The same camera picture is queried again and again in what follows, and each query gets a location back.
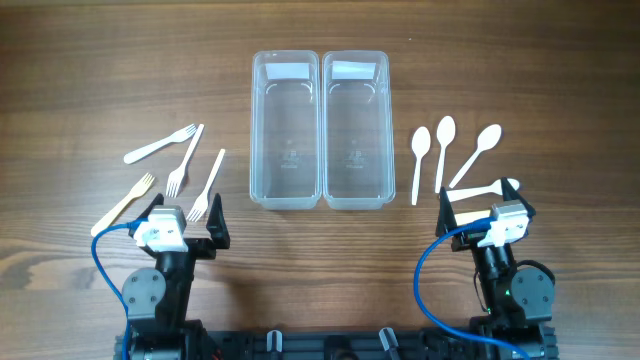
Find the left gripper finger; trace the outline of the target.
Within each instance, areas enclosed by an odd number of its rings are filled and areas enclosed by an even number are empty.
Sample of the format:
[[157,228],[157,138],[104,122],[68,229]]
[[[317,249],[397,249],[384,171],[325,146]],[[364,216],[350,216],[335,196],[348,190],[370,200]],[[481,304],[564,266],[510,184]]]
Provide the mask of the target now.
[[156,206],[160,206],[164,204],[164,195],[161,193],[158,193],[154,199],[151,201],[151,203],[149,204],[149,206],[132,222],[132,225],[130,226],[131,230],[136,230],[139,225],[145,221],[148,216],[150,215],[151,211],[156,207]]
[[222,209],[222,199],[219,193],[216,193],[209,212],[206,229],[210,234],[210,238],[216,249],[230,248],[230,234],[224,219]]

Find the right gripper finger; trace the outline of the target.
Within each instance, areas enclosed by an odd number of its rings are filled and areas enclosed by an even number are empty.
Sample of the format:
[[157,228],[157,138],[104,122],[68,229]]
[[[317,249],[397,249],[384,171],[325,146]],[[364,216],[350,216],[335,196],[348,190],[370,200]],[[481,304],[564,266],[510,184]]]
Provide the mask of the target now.
[[439,214],[435,235],[441,237],[458,227],[451,201],[444,187],[439,192]]
[[500,179],[502,197],[504,201],[519,201],[527,211],[528,216],[535,216],[536,210],[526,199],[519,194],[517,189],[511,184],[511,179],[502,177]]

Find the thick white plastic spoon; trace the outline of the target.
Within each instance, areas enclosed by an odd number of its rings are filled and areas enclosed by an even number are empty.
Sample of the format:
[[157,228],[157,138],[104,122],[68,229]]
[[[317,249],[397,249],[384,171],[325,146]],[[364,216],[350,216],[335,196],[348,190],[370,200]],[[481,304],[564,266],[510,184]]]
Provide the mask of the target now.
[[447,192],[447,196],[450,202],[468,199],[485,194],[496,194],[502,196],[501,180],[494,181],[491,185],[474,187],[467,189],[451,190]]

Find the yellow plastic fork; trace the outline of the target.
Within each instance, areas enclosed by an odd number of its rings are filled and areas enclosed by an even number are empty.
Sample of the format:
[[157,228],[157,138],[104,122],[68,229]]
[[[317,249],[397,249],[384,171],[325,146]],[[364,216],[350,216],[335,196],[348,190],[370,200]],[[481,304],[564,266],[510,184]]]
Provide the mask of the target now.
[[155,177],[150,173],[146,173],[130,191],[121,199],[112,209],[110,209],[92,228],[90,234],[98,235],[102,230],[109,227],[124,209],[135,199],[146,194],[155,181]]

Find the thick white plastic fork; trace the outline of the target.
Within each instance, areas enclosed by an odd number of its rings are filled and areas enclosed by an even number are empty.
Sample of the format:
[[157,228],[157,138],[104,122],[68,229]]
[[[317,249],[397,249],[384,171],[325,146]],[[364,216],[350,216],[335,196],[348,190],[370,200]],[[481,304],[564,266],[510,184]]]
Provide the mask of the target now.
[[151,144],[145,145],[141,148],[138,148],[136,150],[133,150],[125,154],[123,157],[123,161],[125,164],[133,164],[167,145],[186,141],[196,133],[196,130],[197,130],[197,126],[195,124],[186,126],[180,130],[177,130],[176,132],[174,132],[173,134],[169,135],[166,138],[163,138]]

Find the yellow plastic spoon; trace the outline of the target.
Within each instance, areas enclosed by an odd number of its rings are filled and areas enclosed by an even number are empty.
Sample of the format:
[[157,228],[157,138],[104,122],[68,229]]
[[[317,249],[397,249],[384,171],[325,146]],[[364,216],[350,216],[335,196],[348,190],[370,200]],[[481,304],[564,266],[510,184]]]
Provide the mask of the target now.
[[477,220],[483,219],[483,218],[487,218],[491,216],[491,211],[490,210],[480,210],[480,211],[473,211],[473,212],[465,212],[465,213],[459,213],[455,215],[455,221],[458,225],[462,226],[465,224],[469,224],[472,222],[475,222]]

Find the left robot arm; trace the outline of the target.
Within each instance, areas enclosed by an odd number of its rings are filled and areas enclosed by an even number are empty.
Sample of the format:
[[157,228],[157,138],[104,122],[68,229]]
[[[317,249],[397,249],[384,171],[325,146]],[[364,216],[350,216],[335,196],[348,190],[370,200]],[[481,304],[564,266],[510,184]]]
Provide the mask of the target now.
[[115,359],[221,359],[223,353],[200,320],[186,318],[195,264],[230,247],[221,196],[214,196],[207,237],[186,238],[178,206],[156,195],[129,230],[136,245],[155,260],[133,272],[122,286],[127,325],[116,338]]

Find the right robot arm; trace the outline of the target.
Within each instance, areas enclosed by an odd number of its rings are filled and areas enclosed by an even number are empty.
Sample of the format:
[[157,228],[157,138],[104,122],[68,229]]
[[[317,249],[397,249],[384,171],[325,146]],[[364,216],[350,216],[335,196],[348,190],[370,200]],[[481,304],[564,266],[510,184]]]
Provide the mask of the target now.
[[452,237],[454,252],[471,252],[474,287],[484,298],[486,314],[472,318],[469,331],[516,346],[529,359],[557,359],[555,329],[547,325],[552,319],[555,276],[537,261],[516,261],[511,249],[528,235],[536,211],[507,179],[498,184],[503,201],[488,211],[490,223]]

